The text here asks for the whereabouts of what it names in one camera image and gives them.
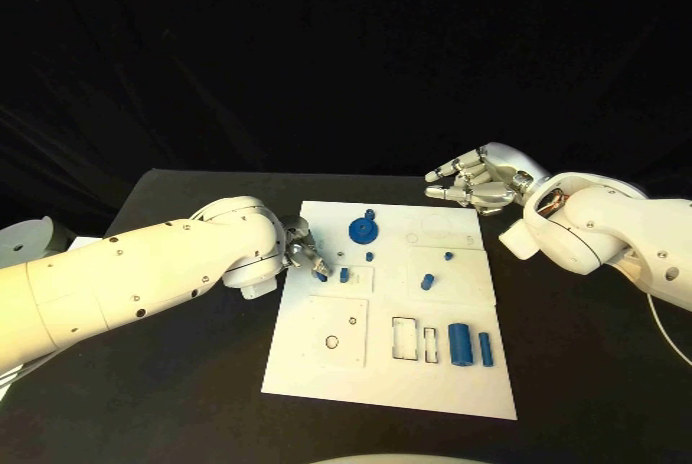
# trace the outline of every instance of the black table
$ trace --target black table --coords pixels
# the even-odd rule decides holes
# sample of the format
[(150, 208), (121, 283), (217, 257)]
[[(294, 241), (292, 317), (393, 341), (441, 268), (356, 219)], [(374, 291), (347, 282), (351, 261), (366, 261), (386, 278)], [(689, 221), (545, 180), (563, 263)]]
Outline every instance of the black table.
[[(154, 170), (108, 235), (252, 195), (276, 215), (302, 200), (428, 206), (413, 177)], [(253, 301), (220, 284), (194, 301), (79, 343), (0, 402), (0, 462), (282, 462), (379, 452), (490, 462), (692, 459), (692, 369), (654, 326), (644, 295), (609, 267), (578, 276), (481, 219), (519, 420), (259, 392), (281, 289)], [(284, 278), (279, 277), (279, 288)], [(692, 354), (692, 314), (660, 303)]]

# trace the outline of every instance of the white board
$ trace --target white board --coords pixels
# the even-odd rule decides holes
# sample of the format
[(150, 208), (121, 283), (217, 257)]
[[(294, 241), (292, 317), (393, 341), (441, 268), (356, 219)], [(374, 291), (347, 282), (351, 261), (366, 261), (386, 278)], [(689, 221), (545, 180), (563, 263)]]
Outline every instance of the white board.
[[(374, 211), (379, 236), (360, 245), (348, 224), (366, 209)], [(516, 419), (475, 211), (305, 201), (299, 215), (333, 275), (323, 283), (304, 270), (288, 270), (262, 392)], [(435, 281), (423, 291), (428, 273)], [(415, 319), (416, 360), (393, 358), (393, 317)], [(471, 330), (467, 367), (451, 365), (452, 323)], [(425, 362), (425, 328), (436, 330), (436, 363)], [(493, 367), (481, 365), (478, 332), (490, 334)]]

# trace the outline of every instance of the blue object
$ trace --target blue object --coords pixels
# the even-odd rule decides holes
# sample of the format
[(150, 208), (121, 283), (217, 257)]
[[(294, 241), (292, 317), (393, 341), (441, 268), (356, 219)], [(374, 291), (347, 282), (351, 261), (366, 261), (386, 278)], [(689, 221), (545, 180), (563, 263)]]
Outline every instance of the blue object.
[(421, 289), (423, 291), (429, 290), (434, 280), (435, 280), (435, 276), (432, 274), (425, 274), (425, 277), (422, 278), (422, 282), (421, 282)]
[(480, 357), (483, 358), (483, 366), (493, 367), (493, 351), (490, 349), (490, 336), (487, 332), (478, 333), (480, 340)]
[(472, 366), (471, 334), (465, 324), (449, 324), (449, 353), (455, 366)]
[(377, 238), (374, 211), (367, 209), (364, 217), (359, 217), (348, 226), (348, 237), (357, 244), (369, 244)]

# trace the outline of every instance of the blue screw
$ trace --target blue screw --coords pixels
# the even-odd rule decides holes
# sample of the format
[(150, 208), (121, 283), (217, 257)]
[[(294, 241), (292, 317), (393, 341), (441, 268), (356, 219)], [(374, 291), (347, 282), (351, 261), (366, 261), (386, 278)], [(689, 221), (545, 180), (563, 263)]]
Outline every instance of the blue screw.
[(425, 277), (422, 278), (422, 282), (421, 282), (421, 289), (423, 291), (429, 290), (434, 280), (435, 280), (435, 276), (432, 274), (425, 274)]

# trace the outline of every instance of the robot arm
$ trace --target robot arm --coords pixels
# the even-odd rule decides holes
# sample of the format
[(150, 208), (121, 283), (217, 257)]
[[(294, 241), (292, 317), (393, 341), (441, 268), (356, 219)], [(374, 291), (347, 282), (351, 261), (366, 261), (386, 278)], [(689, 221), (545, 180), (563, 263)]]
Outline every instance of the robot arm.
[(0, 375), (75, 342), (194, 299), (220, 279), (253, 299), (276, 288), (294, 252), (328, 275), (307, 223), (262, 202), (222, 199), (190, 219), (119, 234), (0, 270)]
[(609, 264), (645, 293), (692, 311), (690, 201), (650, 200), (627, 183), (594, 174), (549, 177), (497, 143), (461, 155), (425, 180), (457, 171), (454, 186), (431, 186), (425, 194), (471, 204), (481, 215), (510, 202), (523, 205), (523, 219), (500, 235), (519, 259), (542, 251), (578, 274)]

